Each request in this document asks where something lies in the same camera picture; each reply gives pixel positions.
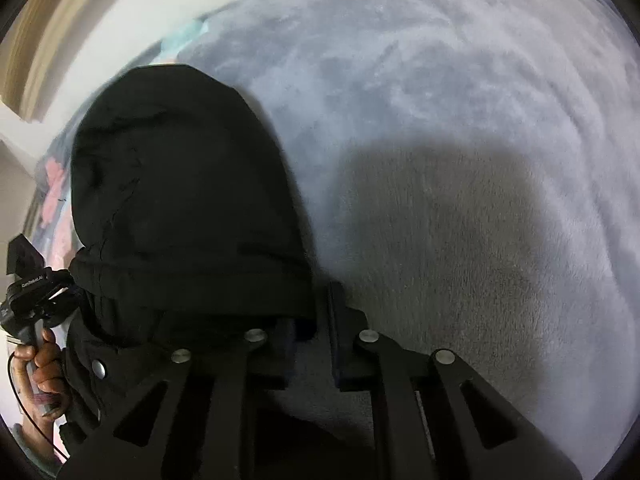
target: human hand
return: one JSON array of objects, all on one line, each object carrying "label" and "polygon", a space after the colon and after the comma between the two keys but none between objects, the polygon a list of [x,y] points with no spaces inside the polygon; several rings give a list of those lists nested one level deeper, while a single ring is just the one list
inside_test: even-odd
[{"label": "human hand", "polygon": [[[12,359],[14,384],[25,410],[39,427],[52,424],[60,418],[69,406],[70,396],[66,389],[62,366],[60,364],[60,347],[56,344],[56,335],[49,328],[42,330],[44,344],[36,352],[33,346],[18,345]],[[27,364],[33,360],[36,370],[33,381],[44,394],[34,392],[31,387]],[[56,403],[50,412],[41,414],[41,404]]]}]

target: person's arm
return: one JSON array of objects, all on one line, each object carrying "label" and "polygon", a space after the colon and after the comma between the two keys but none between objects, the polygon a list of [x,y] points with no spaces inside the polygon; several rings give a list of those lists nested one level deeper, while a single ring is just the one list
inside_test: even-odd
[{"label": "person's arm", "polygon": [[[33,346],[18,345],[16,347],[12,360],[12,376],[25,410],[42,430],[42,433],[53,441],[53,423],[65,413],[69,406],[70,397],[66,390],[62,366],[59,361],[60,347],[56,344],[56,336],[50,329],[44,329],[42,337],[45,343],[37,353]],[[48,394],[60,395],[59,407],[45,415],[40,414],[27,372],[27,363],[32,359],[37,367],[33,373],[33,380],[38,388]],[[44,462],[55,462],[52,445],[44,439],[27,416],[23,416],[20,434],[25,444]]]}]

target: black fabric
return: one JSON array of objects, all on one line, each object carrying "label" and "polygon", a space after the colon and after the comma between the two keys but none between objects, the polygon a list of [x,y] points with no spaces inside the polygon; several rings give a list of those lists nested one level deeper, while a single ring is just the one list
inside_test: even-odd
[{"label": "black fabric", "polygon": [[70,272],[85,291],[63,353],[75,440],[177,348],[206,352],[277,317],[312,335],[280,151],[235,90],[187,66],[134,69],[87,112],[71,171],[84,248]]}]

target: plush blanket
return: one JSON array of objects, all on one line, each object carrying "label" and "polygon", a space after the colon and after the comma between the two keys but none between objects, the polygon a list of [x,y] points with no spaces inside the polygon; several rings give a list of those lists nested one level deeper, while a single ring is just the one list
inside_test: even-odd
[{"label": "plush blanket", "polygon": [[[640,377],[640,48],[610,1],[241,0],[208,27],[178,62],[277,136],[319,271],[406,348],[455,349],[592,478]],[[282,402],[366,426],[323,341]]]}]

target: silver screw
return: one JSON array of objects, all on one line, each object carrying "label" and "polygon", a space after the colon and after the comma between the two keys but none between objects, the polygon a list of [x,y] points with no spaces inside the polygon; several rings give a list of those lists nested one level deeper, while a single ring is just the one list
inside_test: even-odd
[{"label": "silver screw", "polygon": [[261,328],[252,328],[244,333],[244,338],[249,343],[259,343],[267,339],[267,333]]},{"label": "silver screw", "polygon": [[438,350],[436,352],[436,361],[441,365],[450,365],[456,360],[456,355],[451,350]]},{"label": "silver screw", "polygon": [[380,337],[380,334],[375,330],[362,330],[358,334],[358,337],[363,343],[375,343]]},{"label": "silver screw", "polygon": [[189,352],[186,348],[180,348],[171,354],[171,361],[176,364],[186,363],[191,360],[191,352]]}]

